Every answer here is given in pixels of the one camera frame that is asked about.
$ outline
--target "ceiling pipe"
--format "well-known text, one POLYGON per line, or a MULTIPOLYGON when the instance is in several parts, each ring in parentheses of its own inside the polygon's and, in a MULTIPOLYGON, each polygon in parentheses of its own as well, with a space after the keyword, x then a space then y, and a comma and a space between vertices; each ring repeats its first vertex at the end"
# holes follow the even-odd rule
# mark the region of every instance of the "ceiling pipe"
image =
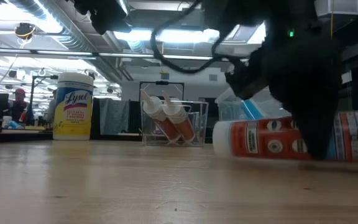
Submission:
MULTIPOLYGON (((40 20, 46 20, 48 13, 63 27, 65 35, 69 37, 54 37, 68 50, 72 51, 97 51, 96 47, 85 37, 84 33, 74 24, 74 22, 65 14, 54 1, 45 0, 6 0, 8 3, 15 5, 24 12, 30 13, 40 20)), ((98 69, 110 82, 121 83, 124 76, 127 80, 132 77, 123 75, 120 68, 112 66, 105 58, 96 60, 87 60, 88 63, 98 69)))

